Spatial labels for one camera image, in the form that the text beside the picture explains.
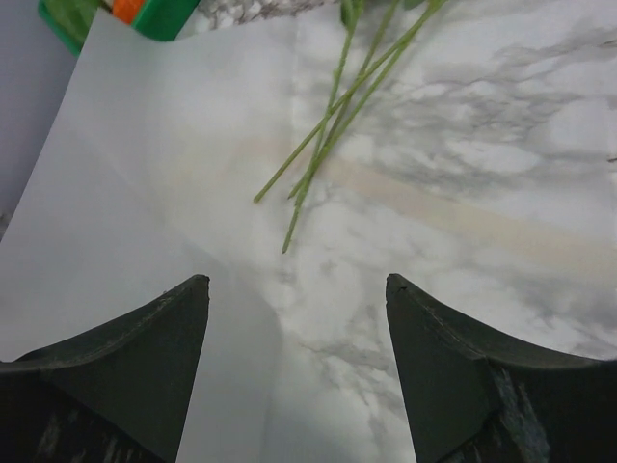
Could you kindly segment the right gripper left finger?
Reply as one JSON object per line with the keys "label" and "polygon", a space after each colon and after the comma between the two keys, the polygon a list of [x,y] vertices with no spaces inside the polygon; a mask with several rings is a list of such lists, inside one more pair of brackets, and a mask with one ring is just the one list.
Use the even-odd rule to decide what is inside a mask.
{"label": "right gripper left finger", "polygon": [[194,275],[152,302],[1,365],[4,462],[174,462],[208,320]]}

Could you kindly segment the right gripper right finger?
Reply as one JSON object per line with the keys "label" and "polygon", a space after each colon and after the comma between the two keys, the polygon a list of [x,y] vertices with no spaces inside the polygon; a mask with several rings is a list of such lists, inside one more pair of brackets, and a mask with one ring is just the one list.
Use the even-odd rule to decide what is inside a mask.
{"label": "right gripper right finger", "polygon": [[616,364],[535,345],[404,277],[387,319],[419,462],[612,462]]}

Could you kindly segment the beige ribbon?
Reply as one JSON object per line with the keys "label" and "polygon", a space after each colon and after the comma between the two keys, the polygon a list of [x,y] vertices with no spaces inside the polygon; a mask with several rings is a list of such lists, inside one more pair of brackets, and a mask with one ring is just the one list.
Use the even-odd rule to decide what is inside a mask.
{"label": "beige ribbon", "polygon": [[[224,154],[188,150],[166,163],[175,193],[196,187],[200,200],[216,204],[239,194],[262,177],[272,143],[255,139]],[[538,265],[554,267],[579,279],[610,285],[616,281],[616,247],[549,224],[509,218],[453,202],[395,180],[362,164],[335,159],[317,175],[427,226],[497,246]]]}

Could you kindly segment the white wrapping paper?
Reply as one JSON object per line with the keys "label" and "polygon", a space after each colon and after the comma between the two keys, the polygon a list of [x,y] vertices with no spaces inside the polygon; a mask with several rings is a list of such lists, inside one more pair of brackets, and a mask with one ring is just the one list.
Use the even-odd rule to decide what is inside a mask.
{"label": "white wrapping paper", "polygon": [[[345,37],[337,6],[157,43],[99,15],[1,243],[10,360],[210,279],[182,462],[412,462],[386,316],[398,273],[555,350],[616,353],[610,285],[402,215],[317,176],[286,253],[304,152]],[[272,143],[216,204],[175,193],[188,150]],[[336,143],[427,193],[616,247],[616,5],[450,1]]]}

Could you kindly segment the pink flower stems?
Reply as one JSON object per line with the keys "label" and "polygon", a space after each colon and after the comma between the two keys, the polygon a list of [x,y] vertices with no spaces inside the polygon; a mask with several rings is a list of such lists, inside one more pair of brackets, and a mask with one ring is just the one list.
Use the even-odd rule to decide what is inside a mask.
{"label": "pink flower stems", "polygon": [[425,10],[420,15],[419,19],[380,57],[376,57],[375,53],[396,11],[399,8],[405,11],[412,10],[420,4],[419,1],[391,1],[389,3],[356,77],[348,90],[340,94],[338,92],[340,81],[365,5],[363,1],[342,1],[340,3],[339,16],[341,23],[345,27],[346,35],[339,55],[338,64],[334,71],[334,80],[324,115],[312,131],[300,142],[297,148],[282,162],[281,166],[273,173],[270,179],[254,197],[254,202],[256,204],[259,203],[307,145],[310,142],[314,143],[313,152],[308,162],[307,169],[287,196],[288,199],[294,201],[294,208],[282,244],[283,253],[286,253],[289,248],[310,184],[321,164],[333,150],[335,144],[342,137],[349,125],[351,125],[352,121],[357,117],[368,99],[381,86],[402,54],[408,49],[420,29],[444,6],[444,1],[425,1],[423,3]]}

